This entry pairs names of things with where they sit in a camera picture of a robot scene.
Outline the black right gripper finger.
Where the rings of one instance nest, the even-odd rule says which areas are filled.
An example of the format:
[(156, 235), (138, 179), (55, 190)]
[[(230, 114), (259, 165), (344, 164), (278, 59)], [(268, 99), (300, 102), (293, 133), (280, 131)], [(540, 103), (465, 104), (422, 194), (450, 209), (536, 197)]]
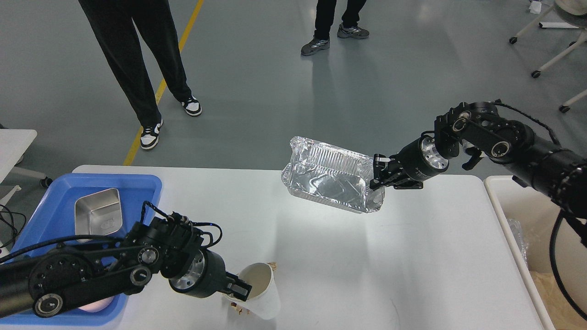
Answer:
[(423, 189), (423, 182), (414, 180), (408, 175), (378, 175), (369, 182), (371, 190), (377, 190), (382, 187), (393, 187), (397, 190), (405, 189)]
[(393, 156), (376, 153), (373, 156), (374, 180), (394, 180), (402, 175), (402, 167)]

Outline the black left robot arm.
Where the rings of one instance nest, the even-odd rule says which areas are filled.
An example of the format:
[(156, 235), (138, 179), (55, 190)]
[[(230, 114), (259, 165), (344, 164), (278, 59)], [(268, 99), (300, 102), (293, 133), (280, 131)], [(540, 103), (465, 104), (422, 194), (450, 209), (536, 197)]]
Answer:
[(226, 271), (217, 244), (184, 215), (166, 214), (149, 224), (134, 223), (124, 238), (86, 235), (87, 243), (71, 244), (82, 235), (65, 236), (25, 247), (1, 259), (1, 316), (32, 311), (51, 318), (119, 294), (141, 292), (153, 275), (168, 279), (173, 291), (197, 298), (221, 292), (247, 301), (252, 286)]

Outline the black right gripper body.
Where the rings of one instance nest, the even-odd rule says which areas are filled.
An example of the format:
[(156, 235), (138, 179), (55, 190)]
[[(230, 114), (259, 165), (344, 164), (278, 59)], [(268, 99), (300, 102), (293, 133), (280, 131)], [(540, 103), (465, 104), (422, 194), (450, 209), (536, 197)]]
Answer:
[(409, 178), (420, 182), (444, 173), (449, 166), (449, 159), (438, 152), (431, 136), (422, 136), (411, 142), (396, 154), (395, 159)]

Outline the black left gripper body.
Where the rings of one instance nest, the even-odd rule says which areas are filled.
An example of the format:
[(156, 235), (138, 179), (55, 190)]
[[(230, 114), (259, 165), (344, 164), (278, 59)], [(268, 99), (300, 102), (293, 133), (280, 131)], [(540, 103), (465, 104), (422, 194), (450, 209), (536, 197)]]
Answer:
[(197, 298), (207, 298), (216, 292), (226, 294), (226, 265), (219, 254), (203, 249), (184, 275), (172, 278), (168, 283), (174, 291)]

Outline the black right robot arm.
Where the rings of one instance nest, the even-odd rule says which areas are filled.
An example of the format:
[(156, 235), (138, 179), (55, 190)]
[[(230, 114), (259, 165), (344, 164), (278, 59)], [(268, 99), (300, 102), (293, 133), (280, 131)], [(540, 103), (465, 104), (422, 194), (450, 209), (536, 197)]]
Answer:
[(498, 114), (504, 107), (494, 102), (462, 102), (434, 121), (434, 129), (423, 132), (392, 156), (375, 154), (370, 190), (382, 187), (422, 189), (423, 182), (444, 173), (449, 160), (463, 149), (470, 156), (462, 165), (470, 171), (487, 157), (512, 173), (512, 180), (531, 187), (550, 198), (559, 207), (549, 240), (549, 261), (558, 288), (570, 306), (582, 317), (585, 311), (568, 293), (556, 265), (556, 238), (563, 221), (586, 245), (586, 159), (560, 145), (553, 130), (532, 116), (532, 122), (544, 127), (545, 140), (520, 121), (510, 121)]

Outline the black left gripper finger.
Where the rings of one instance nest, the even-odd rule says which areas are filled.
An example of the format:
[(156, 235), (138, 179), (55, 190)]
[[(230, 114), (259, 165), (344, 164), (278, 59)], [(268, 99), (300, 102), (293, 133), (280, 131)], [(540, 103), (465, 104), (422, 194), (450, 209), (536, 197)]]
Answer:
[(222, 287), (222, 293), (240, 301), (247, 301), (252, 291), (252, 285), (248, 284), (231, 272), (226, 272), (226, 282)]

